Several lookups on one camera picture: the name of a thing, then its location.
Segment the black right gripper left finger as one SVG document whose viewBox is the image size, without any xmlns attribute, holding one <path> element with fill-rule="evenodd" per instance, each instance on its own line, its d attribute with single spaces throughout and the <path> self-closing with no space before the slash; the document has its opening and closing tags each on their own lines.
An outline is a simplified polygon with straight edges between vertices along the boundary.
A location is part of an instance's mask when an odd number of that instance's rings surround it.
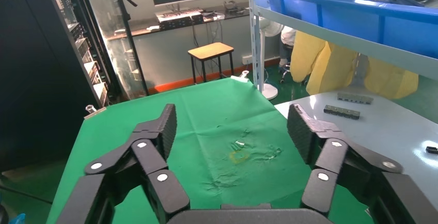
<svg viewBox="0 0 438 224">
<path fill-rule="evenodd" d="M 138 186 L 158 221 L 189 209 L 188 195 L 167 164 L 176 130 L 176 106 L 166 104 L 158 118 L 138 123 L 125 143 L 85 167 L 86 175 L 103 176 L 91 221 L 112 221 L 115 206 Z"/>
</svg>

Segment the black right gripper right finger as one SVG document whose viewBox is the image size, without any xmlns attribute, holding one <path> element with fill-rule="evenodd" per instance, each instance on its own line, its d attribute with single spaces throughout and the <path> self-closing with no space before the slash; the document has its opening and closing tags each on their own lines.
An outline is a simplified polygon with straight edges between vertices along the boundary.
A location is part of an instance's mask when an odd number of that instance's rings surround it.
<svg viewBox="0 0 438 224">
<path fill-rule="evenodd" d="M 372 206 L 383 173 L 403 172 L 393 159 L 349 139 L 335 124 L 311 118 L 300 104 L 289 106 L 287 130 L 304 163 L 312 169 L 300 206 L 328 216 L 335 189 L 346 188 Z"/>
</svg>

